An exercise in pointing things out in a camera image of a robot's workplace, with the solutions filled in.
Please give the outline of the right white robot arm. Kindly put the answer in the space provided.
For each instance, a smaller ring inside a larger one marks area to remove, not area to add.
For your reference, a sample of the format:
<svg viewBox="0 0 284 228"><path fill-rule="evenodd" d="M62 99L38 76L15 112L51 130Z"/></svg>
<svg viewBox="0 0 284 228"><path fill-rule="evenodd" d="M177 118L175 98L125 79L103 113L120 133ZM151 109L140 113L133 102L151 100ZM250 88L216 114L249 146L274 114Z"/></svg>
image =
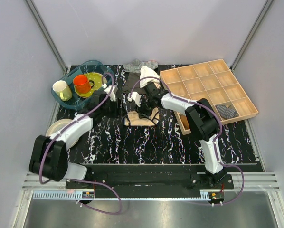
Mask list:
<svg viewBox="0 0 284 228"><path fill-rule="evenodd" d="M132 91L128 96L138 106L138 112L147 115L152 109L159 107L184 115L193 140L199 141L203 150L206 184L210 188L221 185L226 175L218 146L221 122L209 101L205 98L197 101L177 96L168 89L158 89L153 82L148 82L144 90L146 102L141 101L141 95L137 92Z"/></svg>

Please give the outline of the beige navy-trimmed underwear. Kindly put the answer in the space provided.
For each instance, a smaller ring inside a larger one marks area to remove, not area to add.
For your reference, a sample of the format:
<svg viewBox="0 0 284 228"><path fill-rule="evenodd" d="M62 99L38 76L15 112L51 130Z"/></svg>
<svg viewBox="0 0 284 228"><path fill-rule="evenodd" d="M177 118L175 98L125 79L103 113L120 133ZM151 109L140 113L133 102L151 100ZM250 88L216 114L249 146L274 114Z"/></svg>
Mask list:
<svg viewBox="0 0 284 228"><path fill-rule="evenodd" d="M136 111L130 111L124 120L125 126L156 126L160 120L159 109L154 108L150 117L139 118Z"/></svg>

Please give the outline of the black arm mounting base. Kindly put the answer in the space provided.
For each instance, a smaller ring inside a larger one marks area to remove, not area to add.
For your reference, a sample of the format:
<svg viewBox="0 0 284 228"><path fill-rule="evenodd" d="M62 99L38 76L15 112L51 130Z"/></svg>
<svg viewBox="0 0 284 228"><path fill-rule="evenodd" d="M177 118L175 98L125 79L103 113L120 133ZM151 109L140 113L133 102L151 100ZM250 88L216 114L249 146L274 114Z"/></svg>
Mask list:
<svg viewBox="0 0 284 228"><path fill-rule="evenodd" d="M91 189L91 182L113 188L123 199L184 199L201 196L201 190L232 190L232 176L214 178L205 166L180 164L92 164L87 166L86 183L70 181L67 189Z"/></svg>

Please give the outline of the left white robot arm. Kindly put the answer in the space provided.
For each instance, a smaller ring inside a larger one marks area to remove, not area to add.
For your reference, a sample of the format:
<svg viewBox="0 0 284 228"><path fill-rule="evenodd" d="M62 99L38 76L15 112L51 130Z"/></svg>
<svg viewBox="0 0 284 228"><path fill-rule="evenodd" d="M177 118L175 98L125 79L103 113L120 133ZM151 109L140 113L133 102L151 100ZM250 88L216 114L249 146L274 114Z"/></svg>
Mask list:
<svg viewBox="0 0 284 228"><path fill-rule="evenodd" d="M84 165L68 162L67 151L103 117L117 118L124 113L122 101L115 92L96 92L81 114L77 114L64 128L50 136L40 135L35 139L29 171L38 175L41 184L76 179L80 187L88 188L93 181L92 175L87 173Z"/></svg>

